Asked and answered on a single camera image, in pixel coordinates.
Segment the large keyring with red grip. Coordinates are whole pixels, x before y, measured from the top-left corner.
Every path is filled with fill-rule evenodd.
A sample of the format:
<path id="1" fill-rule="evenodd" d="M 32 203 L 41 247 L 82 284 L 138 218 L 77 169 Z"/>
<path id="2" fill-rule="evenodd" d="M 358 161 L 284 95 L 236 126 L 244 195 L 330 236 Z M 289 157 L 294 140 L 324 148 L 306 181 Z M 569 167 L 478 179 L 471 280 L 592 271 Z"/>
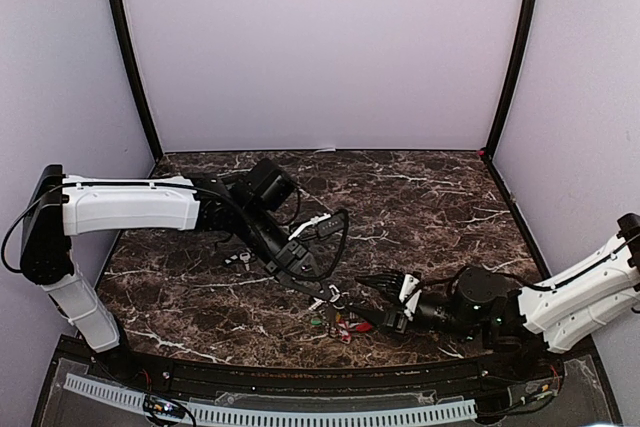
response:
<path id="1" fill-rule="evenodd" d="M 337 286 L 329 286 L 329 299 L 310 297 L 308 310 L 327 335 L 343 344 L 350 344 L 359 334 L 370 333 L 373 325 L 348 308 L 347 295 Z"/>

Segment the silver key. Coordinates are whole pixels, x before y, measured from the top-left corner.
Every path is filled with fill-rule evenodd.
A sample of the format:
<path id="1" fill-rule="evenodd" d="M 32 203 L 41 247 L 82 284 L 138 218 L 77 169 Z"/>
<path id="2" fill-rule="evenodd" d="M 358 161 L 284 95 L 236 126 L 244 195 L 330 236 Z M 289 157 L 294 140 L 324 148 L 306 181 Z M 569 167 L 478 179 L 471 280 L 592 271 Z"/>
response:
<path id="1" fill-rule="evenodd" d="M 256 257 L 253 253 L 246 251 L 246 252 L 241 252 L 238 255 L 238 260 L 246 269 L 248 269 L 249 266 L 256 260 Z"/>

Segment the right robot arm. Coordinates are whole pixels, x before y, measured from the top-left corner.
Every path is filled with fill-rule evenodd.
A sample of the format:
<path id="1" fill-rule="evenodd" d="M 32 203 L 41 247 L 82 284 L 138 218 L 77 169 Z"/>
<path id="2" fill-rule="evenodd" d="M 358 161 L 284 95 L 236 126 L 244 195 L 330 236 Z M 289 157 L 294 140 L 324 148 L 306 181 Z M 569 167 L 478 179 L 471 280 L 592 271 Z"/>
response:
<path id="1" fill-rule="evenodd" d="M 390 309 L 349 309 L 387 332 L 415 328 L 480 336 L 489 350 L 516 352 L 510 371 L 530 381 L 547 367 L 549 352 L 565 353 L 621 314 L 638 312 L 638 215 L 622 216 L 618 227 L 596 252 L 539 283 L 469 266 L 447 279 L 447 293 L 439 294 L 429 282 L 390 271 L 359 280 L 391 302 Z"/>

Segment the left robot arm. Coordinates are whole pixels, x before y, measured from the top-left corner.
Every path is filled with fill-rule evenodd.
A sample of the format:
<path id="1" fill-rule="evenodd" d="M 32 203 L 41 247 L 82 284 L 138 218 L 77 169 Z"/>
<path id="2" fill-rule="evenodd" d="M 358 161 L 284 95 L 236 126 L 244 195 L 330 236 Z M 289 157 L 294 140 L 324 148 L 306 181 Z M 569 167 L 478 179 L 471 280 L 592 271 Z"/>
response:
<path id="1" fill-rule="evenodd" d="M 308 229 L 319 238 L 346 234 L 348 214 L 316 216 L 287 233 L 273 215 L 297 189 L 267 158 L 238 175 L 146 180 L 85 178 L 49 165 L 12 225 L 22 230 L 13 271 L 48 294 L 88 347 L 103 354 L 107 372 L 120 383 L 131 383 L 141 374 L 140 359 L 126 349 L 123 329 L 76 266 L 73 237 L 110 230 L 226 232 L 240 239 L 279 283 L 333 303 L 340 298 L 329 281 L 333 271 L 319 268 L 302 235 Z"/>

